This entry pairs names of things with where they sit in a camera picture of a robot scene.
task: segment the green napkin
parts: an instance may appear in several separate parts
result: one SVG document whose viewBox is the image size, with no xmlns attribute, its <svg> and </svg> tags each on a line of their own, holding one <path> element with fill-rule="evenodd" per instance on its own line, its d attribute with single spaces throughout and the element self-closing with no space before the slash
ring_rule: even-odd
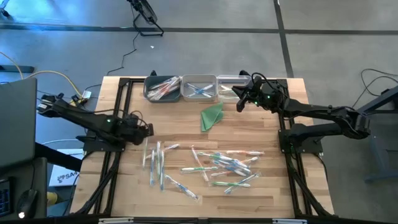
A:
<svg viewBox="0 0 398 224">
<path fill-rule="evenodd" d="M 217 103 L 207 109 L 204 109 L 200 113 L 201 119 L 201 131 L 208 131 L 214 124 L 221 121 L 224 116 L 223 110 L 223 102 Z"/>
</svg>

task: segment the wooden table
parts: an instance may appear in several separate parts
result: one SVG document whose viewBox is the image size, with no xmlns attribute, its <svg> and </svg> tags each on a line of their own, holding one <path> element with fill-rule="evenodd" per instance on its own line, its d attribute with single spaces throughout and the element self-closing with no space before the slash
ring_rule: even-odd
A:
<svg viewBox="0 0 398 224">
<path fill-rule="evenodd" d="M 96 110 L 114 107 L 119 78 L 104 77 Z M 288 78 L 287 81 L 290 97 L 308 103 L 304 80 Z M 238 113 L 235 104 L 224 104 L 224 118 L 207 133 L 202 133 L 200 111 L 213 103 L 188 103 L 181 99 L 178 103 L 153 104 L 144 99 L 142 87 L 142 83 L 134 84 L 130 111 L 141 111 L 144 120 L 154 125 L 155 136 L 150 137 L 149 148 L 155 146 L 156 141 L 162 141 L 162 147 L 179 143 L 177 150 L 166 153 L 165 173 L 199 195 L 200 199 L 194 201 L 167 181 L 164 192 L 160 192 L 158 182 L 155 187 L 150 187 L 150 162 L 147 162 L 146 169 L 141 167 L 143 145 L 129 144 L 119 166 L 113 217 L 294 217 L 285 157 L 280 152 L 277 137 L 277 114 L 249 104 L 242 113 Z M 295 121 L 312 124 L 309 118 L 300 117 Z M 180 173 L 182 167 L 196 166 L 191 145 L 203 152 L 264 151 L 265 155 L 252 166 L 252 170 L 258 170 L 262 176 L 251 182 L 251 188 L 237 189 L 231 195 L 225 195 L 226 187 L 209 187 L 200 173 Z M 103 157 L 103 152 L 96 152 L 83 161 L 71 211 L 81 208 L 98 185 Z M 242 155 L 234 157 L 241 160 L 248 158 Z M 207 157 L 199 159 L 204 164 L 212 165 Z M 311 154 L 303 154 L 302 159 L 308 188 L 326 210 L 333 213 L 322 164 Z M 217 178 L 227 182 L 241 179 L 236 175 Z M 298 194 L 300 207 L 304 211 L 301 191 Z M 104 191 L 102 209 L 107 195 L 108 187 Z"/>
</svg>

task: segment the computer mouse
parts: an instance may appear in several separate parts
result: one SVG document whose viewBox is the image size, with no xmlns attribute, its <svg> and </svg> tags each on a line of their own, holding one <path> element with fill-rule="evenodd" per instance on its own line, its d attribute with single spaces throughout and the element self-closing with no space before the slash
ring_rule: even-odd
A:
<svg viewBox="0 0 398 224">
<path fill-rule="evenodd" d="M 36 213 L 37 190 L 26 190 L 18 199 L 17 214 L 19 218 L 33 218 Z"/>
</svg>

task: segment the concrete floor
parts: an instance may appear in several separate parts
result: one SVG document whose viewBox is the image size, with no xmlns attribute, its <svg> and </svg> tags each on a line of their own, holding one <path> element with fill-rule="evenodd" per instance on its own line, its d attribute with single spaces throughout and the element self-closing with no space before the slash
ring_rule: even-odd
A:
<svg viewBox="0 0 398 224">
<path fill-rule="evenodd" d="M 273 0 L 149 0 L 159 24 L 179 28 L 277 29 Z M 280 0 L 286 29 L 397 30 L 395 0 Z M 125 1 L 108 0 L 10 0 L 6 8 L 12 19 L 0 24 L 131 27 L 132 16 Z M 121 56 L 132 48 L 135 32 L 0 31 L 1 51 L 20 65 L 37 70 L 66 73 L 83 90 L 101 83 L 108 70 L 120 66 Z M 304 78 L 311 103 L 352 105 L 363 90 L 359 72 L 376 68 L 398 73 L 396 35 L 287 35 L 294 77 Z M 268 77 L 286 77 L 279 34 L 181 33 L 164 37 L 138 37 L 137 52 L 126 57 L 124 69 L 111 75 L 159 75 L 189 73 L 238 74 L 262 72 Z M 0 58 L 0 64 L 9 62 Z M 378 74 L 367 73 L 370 82 Z M 0 73 L 0 81 L 17 80 L 16 73 Z M 38 77 L 38 89 L 74 94 L 62 77 Z M 380 93 L 395 83 L 380 80 L 371 89 Z M 361 106 L 373 99 L 365 94 Z M 95 108 L 95 101 L 88 108 Z M 394 116 L 373 116 L 377 127 L 386 129 Z M 390 133 L 397 126 L 389 126 Z M 83 134 L 79 126 L 62 119 L 37 117 L 37 142 L 70 139 Z M 386 141 L 395 141 L 389 136 Z M 346 218 L 398 222 L 398 180 L 365 184 L 365 176 L 376 171 L 368 139 L 355 141 L 327 137 L 322 141 L 328 168 L 329 187 L 337 215 Z M 71 143 L 54 148 L 77 147 Z M 397 158 L 392 155 L 392 162 Z M 63 207 L 49 215 L 59 215 Z"/>
</svg>

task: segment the yellow cable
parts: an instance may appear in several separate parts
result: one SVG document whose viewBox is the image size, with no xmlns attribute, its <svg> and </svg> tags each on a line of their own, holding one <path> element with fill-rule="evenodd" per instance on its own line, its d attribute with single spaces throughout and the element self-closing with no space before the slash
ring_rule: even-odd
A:
<svg viewBox="0 0 398 224">
<path fill-rule="evenodd" d="M 82 97 L 81 93 L 80 93 L 79 90 L 76 88 L 75 84 L 73 84 L 73 82 L 72 82 L 66 75 L 64 75 L 64 74 L 62 74 L 62 73 L 60 73 L 60 72 L 51 71 L 51 70 L 39 71 L 39 72 L 35 72 L 35 73 L 29 75 L 29 76 L 26 77 L 26 78 L 31 78 L 31 77 L 33 77 L 33 76 L 35 76 L 35 75 L 40 74 L 40 73 L 54 73 L 54 74 L 58 74 L 58 75 L 63 76 L 64 78 L 66 78 L 66 79 L 69 81 L 69 83 L 71 84 L 71 86 L 75 89 L 76 93 L 77 93 L 80 97 Z"/>
<path fill-rule="evenodd" d="M 0 52 L 0 54 L 4 55 L 6 58 L 8 58 L 15 65 L 15 67 L 17 67 L 18 72 L 21 75 L 21 79 L 24 79 L 24 76 L 22 75 L 22 72 L 21 72 L 19 66 L 17 65 L 17 63 L 15 63 L 15 61 L 13 59 L 11 59 L 10 57 L 8 57 L 5 53 Z"/>
</svg>

